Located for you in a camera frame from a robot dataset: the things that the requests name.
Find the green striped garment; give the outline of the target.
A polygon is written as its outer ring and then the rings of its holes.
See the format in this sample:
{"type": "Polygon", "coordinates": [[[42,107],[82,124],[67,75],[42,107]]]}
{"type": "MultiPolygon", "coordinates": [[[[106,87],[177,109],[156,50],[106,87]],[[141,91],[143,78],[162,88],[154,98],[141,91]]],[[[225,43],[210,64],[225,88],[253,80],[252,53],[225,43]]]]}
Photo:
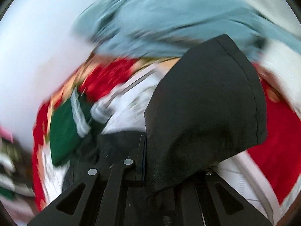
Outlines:
{"type": "Polygon", "coordinates": [[[75,88],[70,96],[54,111],[50,121],[49,141],[52,164],[61,166],[79,147],[81,140],[92,131],[102,131],[105,124],[92,118],[93,103],[75,88]]]}

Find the black leather jacket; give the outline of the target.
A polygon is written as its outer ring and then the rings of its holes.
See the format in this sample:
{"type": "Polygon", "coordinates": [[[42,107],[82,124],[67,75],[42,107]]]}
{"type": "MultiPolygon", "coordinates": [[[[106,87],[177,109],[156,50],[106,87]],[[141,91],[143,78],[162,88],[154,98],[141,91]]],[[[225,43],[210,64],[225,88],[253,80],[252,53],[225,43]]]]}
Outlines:
{"type": "Polygon", "coordinates": [[[67,189],[91,168],[108,174],[147,138],[145,188],[166,187],[172,171],[190,176],[261,144],[267,136],[266,101],[256,70],[226,34],[189,49],[160,82],[132,89],[149,93],[142,128],[90,134],[81,142],[63,180],[67,189]]]}

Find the light blue garment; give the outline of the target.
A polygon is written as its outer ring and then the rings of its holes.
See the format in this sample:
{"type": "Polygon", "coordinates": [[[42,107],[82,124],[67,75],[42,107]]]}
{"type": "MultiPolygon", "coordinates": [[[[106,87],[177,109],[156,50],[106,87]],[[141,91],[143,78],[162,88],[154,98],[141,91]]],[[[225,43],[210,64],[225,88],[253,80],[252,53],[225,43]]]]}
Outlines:
{"type": "Polygon", "coordinates": [[[74,33],[102,55],[179,57],[221,34],[252,59],[266,39],[300,51],[300,40],[244,0],[98,0],[75,21],[74,33]]]}

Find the cream fluffy towel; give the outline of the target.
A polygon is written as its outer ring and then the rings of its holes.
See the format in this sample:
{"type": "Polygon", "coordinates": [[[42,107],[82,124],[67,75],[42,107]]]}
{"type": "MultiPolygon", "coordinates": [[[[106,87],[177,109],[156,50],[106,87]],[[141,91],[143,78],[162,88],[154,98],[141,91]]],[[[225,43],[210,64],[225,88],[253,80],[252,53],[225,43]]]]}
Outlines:
{"type": "MultiPolygon", "coordinates": [[[[266,19],[280,26],[298,42],[300,22],[288,0],[245,0],[266,19]]],[[[269,39],[260,66],[271,73],[293,111],[300,117],[300,49],[289,40],[269,39]]]]}

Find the red patterned blanket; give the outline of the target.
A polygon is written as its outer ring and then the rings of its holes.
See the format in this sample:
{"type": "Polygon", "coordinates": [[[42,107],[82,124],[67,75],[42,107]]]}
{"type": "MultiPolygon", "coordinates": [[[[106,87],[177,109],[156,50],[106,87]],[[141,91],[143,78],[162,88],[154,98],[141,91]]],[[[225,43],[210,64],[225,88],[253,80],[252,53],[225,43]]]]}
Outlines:
{"type": "MultiPolygon", "coordinates": [[[[38,210],[44,209],[60,194],[64,175],[62,169],[54,168],[50,155],[53,113],[70,98],[75,87],[95,100],[153,63],[154,59],[147,58],[112,60],[94,56],[42,103],[33,128],[33,187],[38,210]]],[[[271,189],[267,193],[271,199],[278,200],[279,210],[284,214],[300,193],[300,118],[291,109],[286,99],[288,92],[276,75],[260,65],[255,68],[267,98],[268,136],[262,145],[248,150],[258,167],[252,176],[258,185],[264,180],[269,182],[271,189]]]]}

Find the white patterned bed sheet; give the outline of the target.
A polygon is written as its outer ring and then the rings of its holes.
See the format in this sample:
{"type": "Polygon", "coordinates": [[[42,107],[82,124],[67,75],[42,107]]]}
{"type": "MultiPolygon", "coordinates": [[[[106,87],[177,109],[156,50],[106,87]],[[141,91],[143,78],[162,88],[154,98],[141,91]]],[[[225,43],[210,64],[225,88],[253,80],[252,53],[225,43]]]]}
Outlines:
{"type": "MultiPolygon", "coordinates": [[[[36,205],[43,210],[62,192],[63,178],[68,165],[54,167],[51,161],[49,130],[51,117],[71,95],[78,83],[85,82],[88,75],[96,70],[96,64],[82,65],[50,99],[43,103],[33,130],[34,154],[33,175],[36,205]]],[[[122,94],[114,100],[117,111],[105,132],[114,132],[126,127],[142,128],[145,123],[143,112],[150,94],[134,99],[131,93],[122,94]]],[[[263,169],[248,152],[242,152],[217,165],[217,173],[243,195],[253,206],[262,212],[273,224],[281,220],[281,206],[263,169]]]]}

